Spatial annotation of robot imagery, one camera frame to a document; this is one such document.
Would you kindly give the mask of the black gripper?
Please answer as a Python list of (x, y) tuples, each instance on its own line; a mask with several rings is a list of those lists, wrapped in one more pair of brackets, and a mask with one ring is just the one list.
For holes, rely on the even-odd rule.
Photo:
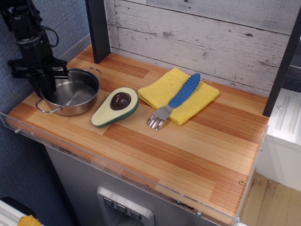
[(53, 56), (46, 31), (36, 31), (27, 39), (14, 40), (22, 57), (9, 60), (15, 77), (27, 77), (36, 94), (41, 98), (51, 98), (56, 91), (55, 79), (69, 79), (67, 62)]

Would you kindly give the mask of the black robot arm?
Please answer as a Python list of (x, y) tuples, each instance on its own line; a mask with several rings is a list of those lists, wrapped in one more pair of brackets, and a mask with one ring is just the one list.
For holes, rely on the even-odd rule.
[(0, 14), (22, 55), (8, 61), (13, 77), (26, 78), (39, 97), (51, 98), (56, 80), (70, 78), (67, 62), (53, 56), (59, 41), (49, 41), (50, 28), (41, 25), (40, 11), (31, 0), (2, 0)]

